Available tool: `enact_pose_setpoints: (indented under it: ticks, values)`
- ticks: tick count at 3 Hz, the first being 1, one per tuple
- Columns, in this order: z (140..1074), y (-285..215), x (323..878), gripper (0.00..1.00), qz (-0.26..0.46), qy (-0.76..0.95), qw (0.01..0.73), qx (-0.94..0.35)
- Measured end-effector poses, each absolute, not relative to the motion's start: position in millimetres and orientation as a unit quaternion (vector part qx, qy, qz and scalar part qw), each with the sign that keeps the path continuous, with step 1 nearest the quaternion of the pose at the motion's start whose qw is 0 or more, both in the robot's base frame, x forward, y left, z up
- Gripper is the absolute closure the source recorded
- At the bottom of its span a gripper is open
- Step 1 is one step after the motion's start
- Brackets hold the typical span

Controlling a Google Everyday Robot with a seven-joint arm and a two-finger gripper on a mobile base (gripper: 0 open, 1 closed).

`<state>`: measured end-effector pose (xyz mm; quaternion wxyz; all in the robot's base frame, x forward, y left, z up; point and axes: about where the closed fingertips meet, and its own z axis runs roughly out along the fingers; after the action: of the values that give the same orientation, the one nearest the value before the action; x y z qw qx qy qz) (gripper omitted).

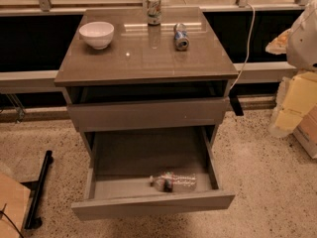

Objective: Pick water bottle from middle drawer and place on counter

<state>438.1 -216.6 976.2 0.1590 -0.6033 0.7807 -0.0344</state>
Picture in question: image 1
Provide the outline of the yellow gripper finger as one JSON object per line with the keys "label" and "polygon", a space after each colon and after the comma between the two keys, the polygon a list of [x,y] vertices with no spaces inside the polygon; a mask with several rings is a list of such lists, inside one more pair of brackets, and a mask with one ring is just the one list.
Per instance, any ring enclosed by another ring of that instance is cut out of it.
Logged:
{"label": "yellow gripper finger", "polygon": [[284,77],[275,102],[268,131],[276,138],[283,138],[291,134],[317,104],[317,73],[308,71],[293,78]]}
{"label": "yellow gripper finger", "polygon": [[265,51],[273,55],[287,54],[290,51],[290,34],[290,29],[283,31],[281,34],[279,34],[276,38],[274,38],[271,42],[269,42],[266,45]]}

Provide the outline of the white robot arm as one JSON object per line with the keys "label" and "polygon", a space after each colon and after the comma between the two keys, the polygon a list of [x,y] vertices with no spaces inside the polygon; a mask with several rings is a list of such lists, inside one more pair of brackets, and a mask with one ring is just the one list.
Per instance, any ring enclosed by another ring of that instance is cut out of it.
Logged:
{"label": "white robot arm", "polygon": [[317,1],[310,2],[292,26],[273,39],[265,51],[286,54],[287,62],[298,69],[284,77],[276,94],[269,132],[277,138],[291,134],[317,104]]}

